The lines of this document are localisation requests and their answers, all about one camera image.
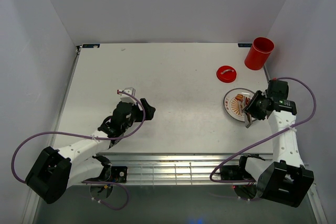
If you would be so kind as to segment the metal food tongs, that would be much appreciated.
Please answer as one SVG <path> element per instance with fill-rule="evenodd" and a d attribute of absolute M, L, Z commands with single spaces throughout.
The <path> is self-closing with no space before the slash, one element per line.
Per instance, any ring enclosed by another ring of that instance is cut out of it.
<path fill-rule="evenodd" d="M 244 113 L 245 128 L 249 128 L 253 123 L 253 118 L 249 113 Z"/>

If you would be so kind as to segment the brown braised meat piece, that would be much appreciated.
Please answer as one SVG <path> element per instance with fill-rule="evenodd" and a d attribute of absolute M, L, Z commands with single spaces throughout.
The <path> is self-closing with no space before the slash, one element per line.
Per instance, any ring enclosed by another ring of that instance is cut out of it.
<path fill-rule="evenodd" d="M 235 99 L 239 102 L 244 102 L 245 96 L 242 95 L 242 94 L 238 94 L 238 95 L 235 96 Z"/>

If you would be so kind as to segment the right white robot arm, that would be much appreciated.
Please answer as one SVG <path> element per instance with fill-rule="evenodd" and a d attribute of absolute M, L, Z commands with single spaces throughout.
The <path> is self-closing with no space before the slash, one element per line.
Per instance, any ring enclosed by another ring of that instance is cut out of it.
<path fill-rule="evenodd" d="M 313 171 L 305 168 L 296 137 L 296 104 L 287 99 L 289 86 L 271 80 L 268 88 L 257 91 L 243 109 L 245 119 L 266 119 L 271 131 L 273 156 L 268 162 L 257 154 L 239 159 L 238 177 L 256 181 L 254 196 L 291 207 L 298 207 L 314 181 Z"/>

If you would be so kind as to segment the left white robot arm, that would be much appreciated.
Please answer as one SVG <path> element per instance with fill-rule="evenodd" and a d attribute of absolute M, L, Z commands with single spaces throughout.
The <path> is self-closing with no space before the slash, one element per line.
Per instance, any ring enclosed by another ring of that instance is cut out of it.
<path fill-rule="evenodd" d="M 111 180 L 110 161 L 101 153 L 115 146 L 134 123 L 153 119 L 155 111 L 145 98 L 140 103 L 120 101 L 91 137 L 59 149 L 43 149 L 25 179 L 26 184 L 52 204 L 74 184 Z"/>

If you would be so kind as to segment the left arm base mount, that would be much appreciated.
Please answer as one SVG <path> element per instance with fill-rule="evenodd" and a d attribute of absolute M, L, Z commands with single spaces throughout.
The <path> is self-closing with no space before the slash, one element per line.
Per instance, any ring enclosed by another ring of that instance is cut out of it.
<path fill-rule="evenodd" d="M 104 156 L 95 156 L 103 169 L 98 177 L 92 178 L 91 181 L 104 181 L 114 183 L 126 183 L 128 168 L 126 166 L 113 166 L 110 160 Z"/>

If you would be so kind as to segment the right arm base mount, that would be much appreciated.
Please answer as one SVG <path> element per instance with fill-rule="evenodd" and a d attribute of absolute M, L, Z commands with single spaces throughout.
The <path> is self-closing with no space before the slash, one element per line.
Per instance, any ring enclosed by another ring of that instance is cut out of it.
<path fill-rule="evenodd" d="M 215 172 L 215 175 L 219 175 L 221 180 L 251 180 L 254 181 L 251 174 L 245 171 L 245 166 L 248 158 L 257 158 L 264 161 L 259 154 L 245 154 L 239 158 L 238 165 L 225 165 L 219 169 L 219 172 Z"/>

